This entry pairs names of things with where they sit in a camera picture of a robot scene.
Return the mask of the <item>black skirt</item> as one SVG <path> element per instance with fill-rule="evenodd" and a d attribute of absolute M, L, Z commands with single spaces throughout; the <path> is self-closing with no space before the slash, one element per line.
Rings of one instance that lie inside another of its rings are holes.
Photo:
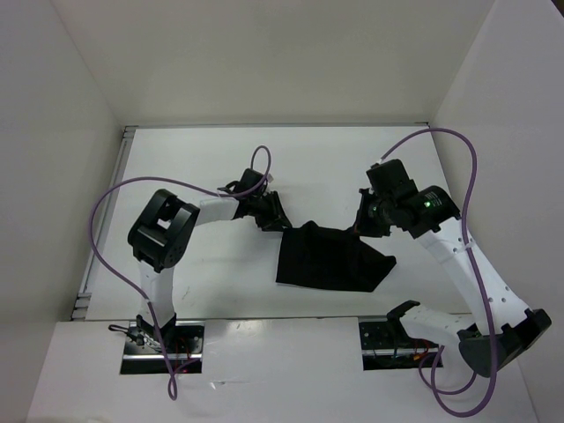
<path fill-rule="evenodd" d="M 346 230 L 309 221 L 283 232 L 276 282 L 316 290 L 372 293 L 397 264 Z"/>

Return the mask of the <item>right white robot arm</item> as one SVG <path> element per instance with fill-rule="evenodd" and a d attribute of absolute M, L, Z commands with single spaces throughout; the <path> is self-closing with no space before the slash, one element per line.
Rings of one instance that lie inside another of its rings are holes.
<path fill-rule="evenodd" d="M 455 347 L 476 374 L 488 377 L 517 358 L 551 326 L 542 309 L 532 309 L 509 288 L 471 235 L 462 228 L 461 212 L 438 186 L 405 197 L 360 190 L 360 207 L 352 230 L 381 238 L 400 228 L 416 240 L 449 275 L 471 311 L 470 317 L 449 316 L 407 301 L 389 315 L 388 340 L 396 346 L 415 338 Z"/>

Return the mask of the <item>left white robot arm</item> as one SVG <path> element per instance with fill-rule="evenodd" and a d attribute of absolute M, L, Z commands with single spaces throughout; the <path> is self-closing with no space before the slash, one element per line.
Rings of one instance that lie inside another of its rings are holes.
<path fill-rule="evenodd" d="M 128 234 L 139 263 L 141 289 L 148 296 L 137 314 L 137 328 L 155 352 L 175 342 L 174 267 L 181 261 L 196 227 L 251 217 L 264 232 L 292 226 L 276 191 L 261 190 L 243 198 L 214 197 L 186 203 L 166 189 L 155 191 Z"/>

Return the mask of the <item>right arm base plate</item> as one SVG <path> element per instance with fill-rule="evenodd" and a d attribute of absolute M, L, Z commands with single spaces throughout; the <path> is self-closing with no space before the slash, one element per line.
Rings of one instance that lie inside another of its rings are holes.
<path fill-rule="evenodd" d="M 409 338 L 384 317 L 360 319 L 361 358 L 364 371 L 431 367 L 438 345 Z"/>

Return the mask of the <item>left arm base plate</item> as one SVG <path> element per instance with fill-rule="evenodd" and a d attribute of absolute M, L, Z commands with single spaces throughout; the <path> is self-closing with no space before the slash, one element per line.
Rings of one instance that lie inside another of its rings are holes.
<path fill-rule="evenodd" d="M 134 322 L 122 326 L 109 324 L 108 329 L 122 333 L 125 343 L 121 375 L 167 374 L 160 344 L 148 338 Z M 178 374 L 200 374 L 204 349 L 204 322 L 180 321 L 167 343 L 167 357 Z"/>

